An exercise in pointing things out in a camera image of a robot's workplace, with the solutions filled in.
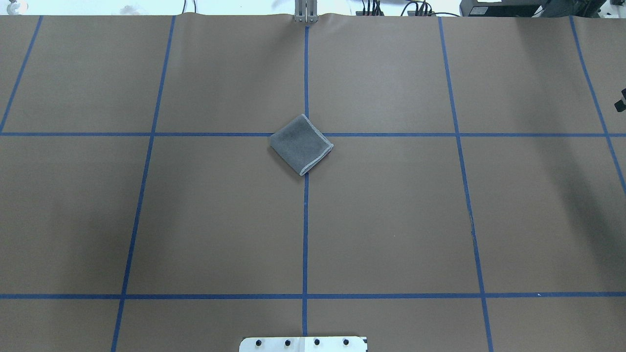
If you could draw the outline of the pink towel grey back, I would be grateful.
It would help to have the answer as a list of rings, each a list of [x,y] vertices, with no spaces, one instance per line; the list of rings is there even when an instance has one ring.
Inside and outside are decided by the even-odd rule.
[[[308,173],[335,147],[305,114],[272,134],[269,144],[300,176]]]

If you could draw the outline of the white pedestal column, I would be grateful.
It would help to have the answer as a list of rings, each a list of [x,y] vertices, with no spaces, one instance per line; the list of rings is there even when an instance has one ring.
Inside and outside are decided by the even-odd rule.
[[[367,352],[359,336],[293,336],[242,339],[240,352]]]

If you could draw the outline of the black box white label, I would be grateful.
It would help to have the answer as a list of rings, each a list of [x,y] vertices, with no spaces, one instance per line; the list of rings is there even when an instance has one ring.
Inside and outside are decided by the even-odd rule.
[[[461,0],[463,17],[529,18],[543,6],[544,0]]]

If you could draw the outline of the round metal disc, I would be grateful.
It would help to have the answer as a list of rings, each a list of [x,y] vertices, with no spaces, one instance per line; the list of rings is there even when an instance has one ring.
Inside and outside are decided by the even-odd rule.
[[[28,2],[26,0],[9,0],[6,6],[6,13],[10,16],[24,15],[29,9]]]

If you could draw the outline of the aluminium frame post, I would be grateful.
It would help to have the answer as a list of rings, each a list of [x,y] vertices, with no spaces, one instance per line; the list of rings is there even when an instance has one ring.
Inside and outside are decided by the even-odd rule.
[[[293,19],[296,23],[312,24],[319,20],[317,0],[295,0]]]

